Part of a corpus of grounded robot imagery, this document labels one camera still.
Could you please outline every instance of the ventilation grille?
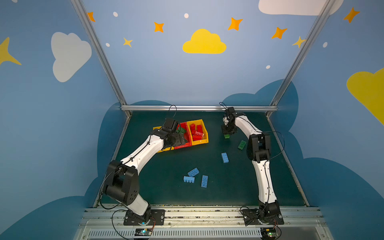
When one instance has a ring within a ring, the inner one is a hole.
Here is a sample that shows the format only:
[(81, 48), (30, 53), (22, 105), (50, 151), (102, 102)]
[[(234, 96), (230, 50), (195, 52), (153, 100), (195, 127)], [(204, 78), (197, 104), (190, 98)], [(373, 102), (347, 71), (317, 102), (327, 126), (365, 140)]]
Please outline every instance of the ventilation grille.
[[(133, 239), (132, 230), (119, 230), (119, 233)], [(261, 237), (260, 228), (158, 228), (151, 238), (250, 238)], [(88, 239), (121, 239), (113, 228), (91, 229)]]

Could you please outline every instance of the green lego brick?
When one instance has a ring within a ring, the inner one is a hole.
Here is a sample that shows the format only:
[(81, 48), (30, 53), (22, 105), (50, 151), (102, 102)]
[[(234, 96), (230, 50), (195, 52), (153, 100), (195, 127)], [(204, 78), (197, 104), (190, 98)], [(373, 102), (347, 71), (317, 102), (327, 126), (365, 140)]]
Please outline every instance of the green lego brick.
[(240, 142), (240, 144), (239, 144), (239, 149), (243, 150), (243, 148), (245, 147), (245, 144), (246, 144), (246, 143), (247, 143), (246, 141), (241, 140), (241, 142)]

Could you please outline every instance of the white cloud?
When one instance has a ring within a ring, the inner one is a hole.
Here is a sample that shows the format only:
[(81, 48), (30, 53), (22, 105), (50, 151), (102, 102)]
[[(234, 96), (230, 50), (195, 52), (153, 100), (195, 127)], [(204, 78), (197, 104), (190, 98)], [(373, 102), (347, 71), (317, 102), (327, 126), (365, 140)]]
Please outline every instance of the white cloud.
[(54, 33), (51, 39), (53, 74), (59, 82), (68, 81), (91, 57), (92, 49), (88, 42), (76, 34)]
[[(260, 0), (259, 10), (266, 14), (319, 15), (326, 0)], [(331, 14), (336, 12), (343, 0), (336, 0)]]

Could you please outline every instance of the black mounting plate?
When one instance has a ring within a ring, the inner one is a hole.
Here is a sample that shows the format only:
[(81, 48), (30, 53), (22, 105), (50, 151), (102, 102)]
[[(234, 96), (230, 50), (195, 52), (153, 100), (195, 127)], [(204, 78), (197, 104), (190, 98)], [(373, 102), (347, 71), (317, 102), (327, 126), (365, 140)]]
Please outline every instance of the black mounting plate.
[[(155, 219), (156, 225), (164, 225), (164, 209), (151, 209), (151, 217)], [(153, 219), (150, 218), (146, 226), (153, 226)], [(137, 226), (137, 219), (130, 218), (128, 211), (125, 214), (124, 223), (125, 226)]]
[[(242, 212), (244, 213), (244, 215), (248, 216), (247, 218), (243, 218), (244, 224), (246, 224), (246, 225), (263, 225), (257, 219), (257, 209), (242, 209)], [(274, 219), (276, 220), (277, 224), (279, 224), (279, 225), (284, 224), (283, 218), (275, 217)], [(274, 219), (272, 219), (272, 221), (269, 222), (269, 225), (275, 224), (275, 222), (273, 221)]]

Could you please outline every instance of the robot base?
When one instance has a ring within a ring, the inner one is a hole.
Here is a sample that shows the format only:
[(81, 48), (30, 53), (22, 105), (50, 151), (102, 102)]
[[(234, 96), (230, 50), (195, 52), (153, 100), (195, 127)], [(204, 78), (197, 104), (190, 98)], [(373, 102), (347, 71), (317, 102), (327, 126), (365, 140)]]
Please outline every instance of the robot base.
[[(125, 226), (137, 226), (139, 225), (137, 222), (137, 218), (133, 216), (134, 213), (131, 211), (127, 211), (124, 218), (124, 225)], [(151, 209), (151, 217), (155, 219), (156, 225), (164, 225), (164, 209)], [(150, 218), (149, 222), (146, 224), (148, 226), (153, 225), (153, 219)]]
[(242, 211), (247, 216), (247, 218), (245, 218), (245, 217), (243, 218), (245, 225), (273, 225), (273, 224), (275, 224), (275, 222), (273, 220), (275, 220), (276, 223), (279, 225), (284, 224), (283, 218), (279, 218), (278, 216), (271, 217), (271, 218), (268, 218), (265, 220), (262, 219), (264, 223), (261, 223), (258, 219), (258, 210), (257, 209), (243, 209)]

